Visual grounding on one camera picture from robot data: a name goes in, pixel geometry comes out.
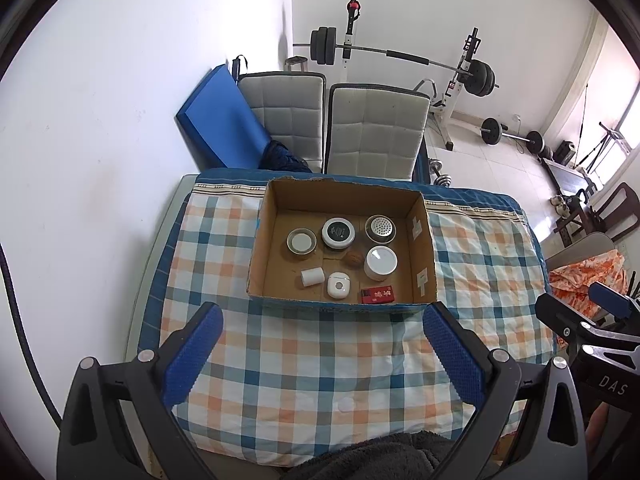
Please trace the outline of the red card box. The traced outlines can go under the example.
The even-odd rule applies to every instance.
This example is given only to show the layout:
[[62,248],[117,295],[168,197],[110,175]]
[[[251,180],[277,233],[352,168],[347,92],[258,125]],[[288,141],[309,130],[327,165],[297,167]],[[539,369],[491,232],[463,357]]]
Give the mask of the red card box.
[[395,301],[393,287],[390,285],[368,287],[360,290],[362,304],[392,304]]

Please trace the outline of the brown walnut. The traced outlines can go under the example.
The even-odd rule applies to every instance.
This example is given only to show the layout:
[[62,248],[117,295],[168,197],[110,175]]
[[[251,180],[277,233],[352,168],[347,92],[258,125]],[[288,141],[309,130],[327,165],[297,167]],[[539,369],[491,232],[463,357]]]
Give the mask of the brown walnut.
[[363,256],[360,252],[348,252],[345,255],[345,262],[352,268],[358,268],[363,264]]

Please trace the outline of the white cylinder container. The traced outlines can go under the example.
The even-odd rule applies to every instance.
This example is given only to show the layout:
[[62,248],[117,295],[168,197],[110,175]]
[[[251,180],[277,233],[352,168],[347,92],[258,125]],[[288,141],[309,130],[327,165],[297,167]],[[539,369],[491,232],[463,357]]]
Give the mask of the white cylinder container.
[[304,287],[316,286],[326,280],[326,274],[323,269],[318,266],[318,268],[306,269],[300,272],[300,280]]

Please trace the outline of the orange patterned cloth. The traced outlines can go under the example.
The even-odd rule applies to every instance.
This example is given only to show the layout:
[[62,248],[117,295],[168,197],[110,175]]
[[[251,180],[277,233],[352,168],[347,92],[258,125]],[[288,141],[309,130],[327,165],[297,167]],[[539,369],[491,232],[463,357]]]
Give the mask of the orange patterned cloth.
[[601,308],[589,299],[589,286],[602,283],[624,294],[628,286],[625,258],[617,249],[612,249],[552,270],[549,282],[556,298],[586,318],[594,318]]

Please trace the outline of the dark wooden chair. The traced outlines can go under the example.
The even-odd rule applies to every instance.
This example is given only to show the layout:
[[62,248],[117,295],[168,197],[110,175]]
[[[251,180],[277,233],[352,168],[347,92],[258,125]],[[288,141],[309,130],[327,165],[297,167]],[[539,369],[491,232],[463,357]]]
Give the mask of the dark wooden chair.
[[622,182],[597,209],[584,203],[580,190],[567,199],[568,217],[559,218],[553,232],[561,237],[564,247],[573,244],[573,236],[602,233],[617,243],[639,227],[639,196]]

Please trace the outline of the plaid checkered cloth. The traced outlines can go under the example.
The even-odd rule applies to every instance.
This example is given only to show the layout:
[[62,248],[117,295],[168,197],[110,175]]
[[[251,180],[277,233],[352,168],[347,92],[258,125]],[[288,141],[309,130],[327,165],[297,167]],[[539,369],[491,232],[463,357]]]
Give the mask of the plaid checkered cloth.
[[[246,285],[268,179],[260,171],[185,177],[157,240],[160,260],[131,351],[158,347],[206,301],[224,331],[175,415],[204,451],[292,467],[393,432],[457,437],[472,415],[418,314],[262,309]],[[548,286],[525,211],[510,196],[422,188],[437,297],[489,348],[542,364],[555,352],[535,302]]]

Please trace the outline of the large white lid jar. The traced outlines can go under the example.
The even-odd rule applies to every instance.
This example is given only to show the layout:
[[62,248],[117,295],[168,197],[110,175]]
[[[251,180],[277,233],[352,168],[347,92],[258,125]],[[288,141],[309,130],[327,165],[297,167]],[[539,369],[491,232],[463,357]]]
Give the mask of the large white lid jar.
[[367,252],[363,271],[371,280],[382,282],[396,271],[397,265],[398,259],[393,249],[378,245]]

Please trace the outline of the gold tin white lid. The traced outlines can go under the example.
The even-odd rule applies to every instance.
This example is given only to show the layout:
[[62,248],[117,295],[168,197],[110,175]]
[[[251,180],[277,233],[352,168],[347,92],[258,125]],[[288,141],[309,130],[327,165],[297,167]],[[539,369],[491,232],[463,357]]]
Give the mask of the gold tin white lid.
[[296,228],[288,233],[286,247],[294,256],[306,257],[317,248],[317,237],[307,228]]

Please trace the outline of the chrome dumbbell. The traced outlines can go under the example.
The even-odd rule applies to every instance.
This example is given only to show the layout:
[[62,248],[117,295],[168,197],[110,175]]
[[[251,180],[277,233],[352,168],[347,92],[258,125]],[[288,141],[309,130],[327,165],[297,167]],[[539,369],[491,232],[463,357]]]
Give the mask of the chrome dumbbell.
[[430,174],[432,185],[450,188],[451,177],[442,171],[442,162],[439,159],[430,158],[428,160],[428,173]]

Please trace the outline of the floor barbell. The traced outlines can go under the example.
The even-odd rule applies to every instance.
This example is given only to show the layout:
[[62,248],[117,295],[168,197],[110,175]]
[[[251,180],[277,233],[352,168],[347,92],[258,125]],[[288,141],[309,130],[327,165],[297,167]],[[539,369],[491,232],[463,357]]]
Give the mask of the floor barbell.
[[521,136],[492,117],[486,118],[480,125],[480,136],[487,145],[497,145],[503,138],[523,142],[533,155],[540,155],[546,147],[544,138],[538,131],[532,130],[526,136]]

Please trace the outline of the cardboard box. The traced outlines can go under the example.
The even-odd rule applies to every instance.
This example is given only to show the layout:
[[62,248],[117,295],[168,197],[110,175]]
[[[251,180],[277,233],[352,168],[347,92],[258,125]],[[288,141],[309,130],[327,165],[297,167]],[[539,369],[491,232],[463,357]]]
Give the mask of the cardboard box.
[[247,293],[264,307],[420,311],[437,296],[423,193],[406,182],[268,182]]

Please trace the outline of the dark blue knitted cloth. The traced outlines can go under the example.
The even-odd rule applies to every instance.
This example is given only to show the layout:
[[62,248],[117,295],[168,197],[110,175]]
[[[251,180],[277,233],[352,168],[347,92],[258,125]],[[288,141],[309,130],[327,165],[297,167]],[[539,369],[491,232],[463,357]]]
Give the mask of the dark blue knitted cloth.
[[305,159],[297,157],[283,143],[271,140],[259,161],[259,169],[271,171],[302,172],[311,174],[311,169]]

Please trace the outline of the racked barbell with plates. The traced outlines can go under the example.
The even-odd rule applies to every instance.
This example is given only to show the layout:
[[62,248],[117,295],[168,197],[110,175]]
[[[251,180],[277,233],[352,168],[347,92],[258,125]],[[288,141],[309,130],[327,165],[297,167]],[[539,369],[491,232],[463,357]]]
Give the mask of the racked barbell with plates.
[[461,82],[466,92],[481,98],[482,96],[489,96],[499,85],[496,83],[496,75],[491,66],[474,58],[477,48],[480,46],[480,37],[477,34],[478,29],[474,28],[472,34],[466,38],[462,58],[457,66],[436,62],[429,58],[424,58],[424,56],[407,52],[356,46],[356,44],[346,44],[346,42],[339,44],[336,39],[335,27],[322,26],[314,29],[308,42],[296,42],[294,47],[308,48],[310,58],[319,65],[333,65],[335,63],[336,50],[367,52],[423,66],[433,65],[453,72],[455,82]]

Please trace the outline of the right grey padded chair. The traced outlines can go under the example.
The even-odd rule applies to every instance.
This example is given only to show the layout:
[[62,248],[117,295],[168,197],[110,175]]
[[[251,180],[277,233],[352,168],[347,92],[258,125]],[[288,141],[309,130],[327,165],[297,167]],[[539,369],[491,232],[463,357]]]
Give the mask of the right grey padded chair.
[[334,84],[324,172],[409,181],[424,141],[431,98],[386,84]]

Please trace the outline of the left grey padded chair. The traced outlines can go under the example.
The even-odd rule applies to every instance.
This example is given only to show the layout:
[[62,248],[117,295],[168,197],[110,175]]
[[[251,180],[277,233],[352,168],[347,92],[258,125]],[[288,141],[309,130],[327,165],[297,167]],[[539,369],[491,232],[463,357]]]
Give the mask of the left grey padded chair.
[[239,89],[270,136],[322,174],[326,152],[326,76],[309,72],[242,75]]

